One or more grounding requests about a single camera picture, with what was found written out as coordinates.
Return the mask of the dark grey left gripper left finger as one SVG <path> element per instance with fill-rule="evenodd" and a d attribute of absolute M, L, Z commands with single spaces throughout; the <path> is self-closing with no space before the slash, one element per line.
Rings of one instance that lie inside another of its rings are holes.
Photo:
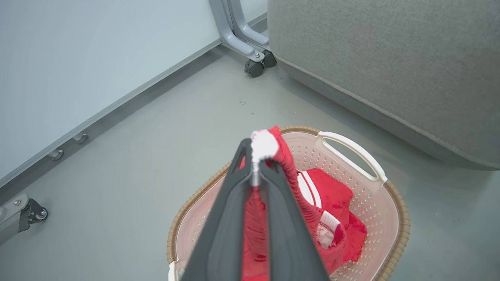
<path fill-rule="evenodd" d="M 241 281 L 251 140 L 243 139 L 184 269 L 182 281 Z"/>

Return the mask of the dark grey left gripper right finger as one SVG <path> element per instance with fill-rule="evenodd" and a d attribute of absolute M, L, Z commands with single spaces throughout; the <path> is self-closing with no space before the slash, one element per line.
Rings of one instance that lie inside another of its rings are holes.
<path fill-rule="evenodd" d="M 259 164 L 268 224 L 270 281 L 330 281 L 282 166 Z"/>

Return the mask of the red garment with white sleeve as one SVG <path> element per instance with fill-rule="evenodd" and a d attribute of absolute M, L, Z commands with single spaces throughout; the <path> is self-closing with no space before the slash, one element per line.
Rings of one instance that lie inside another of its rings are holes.
<path fill-rule="evenodd" d="M 297 179 L 302 199 L 319 217 L 310 232 L 327 272 L 333 274 L 348 261 L 358 261 L 367 229 L 350 211 L 353 192 L 320 169 L 298 172 Z"/>

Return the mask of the red garment with white cuff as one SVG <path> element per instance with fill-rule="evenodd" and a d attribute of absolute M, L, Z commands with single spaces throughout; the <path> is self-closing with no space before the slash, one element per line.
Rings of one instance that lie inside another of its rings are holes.
<path fill-rule="evenodd" d="M 253 164 L 270 159 L 282 165 L 309 232 L 316 245 L 320 245 L 318 229 L 322 210 L 315 205 L 314 194 L 295 169 L 293 155 L 279 127 L 257 130 L 252 133 L 251 141 Z M 245 204 L 242 281 L 268 281 L 266 220 L 266 205 L 259 195 L 259 189 L 254 187 Z"/>

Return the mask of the white perforated basket wicker rim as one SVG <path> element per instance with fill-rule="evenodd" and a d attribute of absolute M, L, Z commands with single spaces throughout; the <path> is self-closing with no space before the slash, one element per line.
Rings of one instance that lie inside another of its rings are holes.
<path fill-rule="evenodd" d="M 361 146 L 337 133 L 305 126 L 281 128 L 295 168 L 319 168 L 349 187 L 350 211 L 364 223 L 367 237 L 357 261 L 348 261 L 331 281 L 388 281 L 410 235 L 410 216 L 402 195 L 380 164 Z M 180 281 L 230 164 L 226 164 L 180 208 L 171 225 L 166 256 L 168 281 Z"/>

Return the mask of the grey fabric sofa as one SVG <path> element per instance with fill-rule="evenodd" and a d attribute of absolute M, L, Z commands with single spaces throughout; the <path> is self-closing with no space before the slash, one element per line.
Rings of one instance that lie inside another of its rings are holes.
<path fill-rule="evenodd" d="M 500 0 L 268 0 L 292 78 L 425 153 L 500 170 Z"/>

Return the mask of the grey partition frame leg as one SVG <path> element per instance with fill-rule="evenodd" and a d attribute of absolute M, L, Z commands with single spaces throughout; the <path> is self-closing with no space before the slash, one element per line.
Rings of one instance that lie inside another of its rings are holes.
<path fill-rule="evenodd" d="M 227 0 L 236 37 L 262 49 L 270 50 L 269 39 L 255 31 L 246 21 L 240 0 Z"/>
<path fill-rule="evenodd" d="M 222 44 L 254 62 L 261 62 L 264 55 L 255 49 L 256 45 L 243 41 L 234 34 L 227 0 L 208 1 Z"/>
<path fill-rule="evenodd" d="M 29 199 L 27 194 L 20 194 L 0 207 L 0 246 L 18 233 L 20 213 Z"/>

